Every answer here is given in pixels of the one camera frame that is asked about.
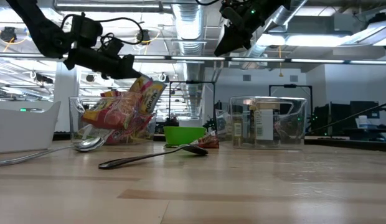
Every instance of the clear bowl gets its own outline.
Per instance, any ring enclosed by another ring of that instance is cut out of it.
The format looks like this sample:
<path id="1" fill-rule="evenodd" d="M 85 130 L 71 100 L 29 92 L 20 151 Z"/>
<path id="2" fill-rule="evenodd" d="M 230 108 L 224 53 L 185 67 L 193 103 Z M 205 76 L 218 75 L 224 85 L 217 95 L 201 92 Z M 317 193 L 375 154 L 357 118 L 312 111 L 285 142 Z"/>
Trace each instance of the clear bowl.
<path id="1" fill-rule="evenodd" d="M 236 96 L 230 99 L 232 144 L 239 149 L 299 149 L 306 99 Z"/>
<path id="2" fill-rule="evenodd" d="M 153 141 L 156 113 L 140 114 L 138 104 L 128 98 L 70 97 L 69 103 L 73 144 L 96 137 L 106 138 L 105 144 Z"/>

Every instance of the lime green bowl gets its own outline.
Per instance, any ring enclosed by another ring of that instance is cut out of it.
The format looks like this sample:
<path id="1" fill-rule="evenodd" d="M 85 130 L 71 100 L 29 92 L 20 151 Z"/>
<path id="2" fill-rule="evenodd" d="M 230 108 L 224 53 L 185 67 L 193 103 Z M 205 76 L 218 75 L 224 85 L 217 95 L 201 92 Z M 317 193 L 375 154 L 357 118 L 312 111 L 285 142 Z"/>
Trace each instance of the lime green bowl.
<path id="1" fill-rule="evenodd" d="M 205 128 L 201 127 L 164 127 L 167 144 L 181 145 L 189 144 L 201 138 L 205 134 Z"/>

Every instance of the table surface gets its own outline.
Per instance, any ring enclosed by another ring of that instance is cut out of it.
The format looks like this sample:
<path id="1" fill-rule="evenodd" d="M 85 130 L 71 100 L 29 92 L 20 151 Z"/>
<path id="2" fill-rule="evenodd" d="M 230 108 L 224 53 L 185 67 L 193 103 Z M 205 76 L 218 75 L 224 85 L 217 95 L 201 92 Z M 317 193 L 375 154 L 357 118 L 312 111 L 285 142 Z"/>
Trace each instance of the table surface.
<path id="1" fill-rule="evenodd" d="M 0 224 L 386 223 L 386 152 L 259 151 L 223 142 L 206 157 L 180 151 L 98 169 L 161 152 L 163 144 L 66 149 L 0 167 Z"/>

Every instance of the ceiling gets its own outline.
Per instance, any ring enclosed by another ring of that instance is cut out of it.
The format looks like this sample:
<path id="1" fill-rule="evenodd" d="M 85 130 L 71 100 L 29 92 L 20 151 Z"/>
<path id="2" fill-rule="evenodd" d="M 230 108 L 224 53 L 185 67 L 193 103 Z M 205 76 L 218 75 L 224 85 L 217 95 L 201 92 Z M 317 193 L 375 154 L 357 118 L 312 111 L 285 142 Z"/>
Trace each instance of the ceiling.
<path id="1" fill-rule="evenodd" d="M 94 5 L 94 4 L 105 4 L 106 7 L 99 7 L 93 11 L 87 11 L 87 17 L 94 20 L 109 19 L 114 17 L 129 17 L 138 22 L 143 22 L 141 25 L 143 29 L 149 30 L 149 35 L 152 39 L 149 45 L 140 46 L 140 45 L 125 45 L 120 54 L 133 54 L 133 55 L 181 55 L 180 50 L 180 39 L 178 38 L 177 29 L 175 27 L 175 18 L 172 14 L 167 13 L 153 13 L 145 12 L 144 7 L 140 7 L 136 12 L 120 12 L 114 10 L 114 8 L 107 7 L 111 4 L 128 4 L 128 5 L 138 5 L 142 4 L 158 4 L 157 1 L 111 1 L 111 0 L 78 0 L 78 1 L 64 1 L 58 0 L 57 4 L 59 6 L 67 5 L 68 3 L 73 4 L 84 4 L 84 5 Z M 164 6 L 168 6 L 170 3 L 188 3 L 191 4 L 194 1 L 190 0 L 167 0 L 162 1 Z M 369 9 L 386 6 L 386 0 L 380 1 L 371 1 L 371 0 L 361 0 L 360 4 L 358 1 L 329 1 L 329 0 L 309 0 L 303 8 L 301 8 L 296 15 L 296 18 L 303 18 L 303 16 L 311 16 L 312 18 L 323 17 L 323 19 L 332 19 L 333 16 L 343 15 L 349 16 L 348 20 L 351 22 L 349 28 L 354 30 L 359 30 L 363 26 L 363 23 L 360 22 L 359 18 L 355 18 L 352 13 L 365 12 Z M 42 8 L 45 16 L 47 16 L 51 21 L 60 25 L 64 16 L 70 13 L 78 14 L 80 11 L 60 11 L 57 7 L 56 10 L 53 7 L 52 0 L 40 0 L 40 7 Z M 203 55 L 213 55 L 213 52 L 218 44 L 219 37 L 221 35 L 222 27 L 224 24 L 224 18 L 221 17 L 219 13 L 220 3 L 204 7 L 204 22 L 203 22 L 203 34 L 200 39 L 195 40 L 202 44 L 202 54 Z M 67 20 L 65 24 L 65 30 L 70 28 L 70 20 Z M 112 32 L 117 37 L 134 41 L 136 39 L 136 34 L 138 33 L 138 28 L 128 21 L 115 21 L 107 22 L 102 24 L 104 27 L 104 32 Z M 3 42 L 0 39 L 0 52 L 7 53 L 39 53 L 33 41 L 26 35 L 26 27 L 22 23 L 21 19 L 17 16 L 15 12 L 12 11 L 4 0 L 0 0 L 0 31 L 4 29 L 5 26 L 11 26 L 16 28 L 17 41 L 16 44 L 8 45 L 6 42 Z M 305 32 L 311 34 L 312 32 L 317 32 L 313 29 L 307 29 Z M 245 49 L 238 49 L 235 51 L 236 54 L 240 56 L 244 55 L 246 52 Z M 297 47 L 297 46 L 269 46 L 266 48 L 264 54 L 267 57 L 282 57 L 282 58 L 364 58 L 364 59 L 377 59 L 384 54 L 385 51 L 382 47 L 374 47 L 371 45 L 365 46 L 352 46 L 352 47 Z M 9 97 L 16 95 L 17 97 L 29 97 L 34 98 L 36 96 L 41 96 L 43 98 L 52 98 L 53 97 L 53 85 L 44 84 L 45 88 L 40 88 L 42 83 L 35 81 L 33 71 L 42 75 L 45 75 L 53 81 L 55 81 L 56 74 L 56 63 L 53 60 L 26 60 L 19 58 L 0 58 L 0 85 L 20 85 L 27 87 L 17 87 L 17 88 L 0 88 L 0 97 Z M 204 66 L 213 67 L 211 63 L 203 64 Z M 280 65 L 278 63 L 268 63 L 263 65 L 260 68 L 278 68 Z M 286 64 L 283 65 L 283 68 L 301 68 L 302 71 L 305 71 L 307 65 L 305 64 Z M 184 64 L 181 62 L 157 62 L 157 63 L 138 63 L 136 62 L 133 66 L 135 70 L 138 70 L 146 75 L 153 77 L 155 80 L 162 79 L 163 75 L 167 75 L 171 81 L 184 81 L 186 80 L 186 74 L 184 72 Z M 114 89 L 128 89 L 129 86 L 134 82 L 134 80 L 103 80 L 100 78 L 100 75 L 83 67 L 78 67 L 78 71 L 81 75 L 81 95 L 99 95 L 103 91 L 108 91 L 109 88 Z M 87 75 L 94 75 L 94 82 L 87 81 Z M 197 87 L 197 92 L 194 92 L 193 88 L 188 88 L 188 86 L 180 85 L 181 90 L 176 90 L 176 93 L 173 97 L 181 97 L 180 101 L 177 104 L 184 105 L 180 106 L 182 110 L 179 112 L 176 110 L 176 113 L 183 114 L 185 113 L 185 108 L 189 110 L 192 105 L 199 107 L 200 105 L 200 88 Z M 169 91 L 165 91 L 164 99 L 161 101 L 160 105 L 164 104 L 162 108 L 167 108 L 166 98 L 169 96 Z M 193 100 L 193 95 L 197 95 L 195 102 Z"/>

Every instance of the spoon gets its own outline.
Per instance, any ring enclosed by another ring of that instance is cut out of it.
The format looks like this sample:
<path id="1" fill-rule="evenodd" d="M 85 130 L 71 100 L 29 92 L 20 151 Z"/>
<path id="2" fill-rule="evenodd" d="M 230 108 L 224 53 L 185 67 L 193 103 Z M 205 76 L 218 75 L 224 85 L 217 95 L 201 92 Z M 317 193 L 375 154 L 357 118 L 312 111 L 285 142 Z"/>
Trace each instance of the spoon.
<path id="1" fill-rule="evenodd" d="M 162 155 L 174 153 L 174 152 L 177 152 L 181 149 L 188 151 L 188 152 L 192 152 L 194 154 L 198 154 L 200 156 L 205 156 L 208 154 L 207 150 L 205 150 L 199 146 L 181 145 L 177 149 L 175 149 L 173 151 L 169 151 L 169 152 L 160 152 L 160 153 L 154 153 L 154 154 L 149 154 L 149 155 L 144 155 L 144 156 L 136 156 L 136 157 L 129 157 L 129 158 L 115 159 L 112 161 L 107 161 L 107 162 L 104 162 L 102 164 L 99 164 L 99 169 L 114 169 L 114 168 L 117 168 L 118 166 L 123 165 L 123 164 L 127 164 L 127 163 L 134 162 L 134 161 L 139 161 L 141 159 L 147 159 L 147 158 L 151 158 L 151 157 L 155 157 L 155 156 L 162 156 Z"/>
<path id="2" fill-rule="evenodd" d="M 9 160 L 3 160 L 0 161 L 0 166 L 9 166 L 9 165 L 14 165 L 14 164 L 19 164 L 31 159 L 35 159 L 37 157 L 52 153 L 52 152 L 57 152 L 63 149 L 69 149 L 73 148 L 78 151 L 78 152 L 90 152 L 94 149 L 97 149 L 98 147 L 102 146 L 105 143 L 105 138 L 102 137 L 96 137 L 96 138 L 91 138 L 91 139 L 86 139 L 82 142 L 80 142 L 76 146 L 67 146 L 67 147 L 61 147 L 57 149 L 49 149 L 44 152 L 37 152 L 28 156 L 23 156 L 15 159 L 9 159 Z"/>

